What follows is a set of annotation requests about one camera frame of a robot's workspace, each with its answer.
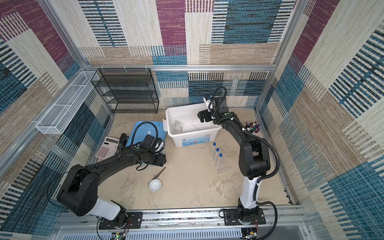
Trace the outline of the test tube blue cap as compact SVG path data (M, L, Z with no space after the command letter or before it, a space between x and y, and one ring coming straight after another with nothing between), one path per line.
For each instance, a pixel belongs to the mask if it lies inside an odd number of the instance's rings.
M219 148L215 148L215 151L213 153L213 163L216 165L217 162L218 162L218 158L219 158L219 155L220 155L220 149Z
M217 162L217 164L215 165L216 170L219 170L219 169L221 168L222 157L223 157L223 154L220 153L219 158L218 158L218 162Z
M211 151L211 157L212 157L212 160L215 159L215 157L216 157L216 152L217 152L217 143L216 143L216 142L213 142L213 148L212 148L212 151Z

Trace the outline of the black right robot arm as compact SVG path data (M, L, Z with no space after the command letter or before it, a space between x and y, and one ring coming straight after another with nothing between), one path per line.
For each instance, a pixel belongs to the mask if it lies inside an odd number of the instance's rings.
M252 222L261 212L259 193L263 180L273 177L280 168L277 152L264 138L252 134L238 116L230 112L225 97L206 95L207 109L200 111L201 123L212 122L228 131L240 146L239 168L244 176L243 191L238 201L239 222Z

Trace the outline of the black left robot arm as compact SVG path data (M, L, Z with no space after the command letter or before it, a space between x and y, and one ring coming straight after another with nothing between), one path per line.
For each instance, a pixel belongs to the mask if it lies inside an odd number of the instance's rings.
M128 137L122 134L116 153L99 163L73 166L57 194L57 201L78 217L92 215L117 225L128 219L126 209L118 203L98 196L101 183L114 174L134 165L148 164L162 167L166 156L161 138L146 135L142 142L127 145Z

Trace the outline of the white plastic storage bin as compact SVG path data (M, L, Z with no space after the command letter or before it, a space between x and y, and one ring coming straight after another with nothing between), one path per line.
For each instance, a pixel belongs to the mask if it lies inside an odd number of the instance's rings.
M206 104L194 104L166 109L163 120L164 131L173 140L175 147L188 147L214 142L220 125L213 122L201 122L198 113L207 109Z

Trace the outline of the black metal tongs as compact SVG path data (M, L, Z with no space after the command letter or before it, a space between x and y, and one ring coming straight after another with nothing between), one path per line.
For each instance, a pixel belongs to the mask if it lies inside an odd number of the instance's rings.
M157 179L157 178L162 174L162 172L163 172L166 168L167 168L167 167L164 167L159 173L157 173L157 174L154 176L153 180Z

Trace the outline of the clear glass flask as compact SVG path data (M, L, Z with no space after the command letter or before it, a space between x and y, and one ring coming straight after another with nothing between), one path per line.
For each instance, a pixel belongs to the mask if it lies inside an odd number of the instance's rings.
M184 125L182 122L174 121L172 123L172 127L171 127L172 134L174 134L174 135L181 134L183 132L183 127L184 127Z

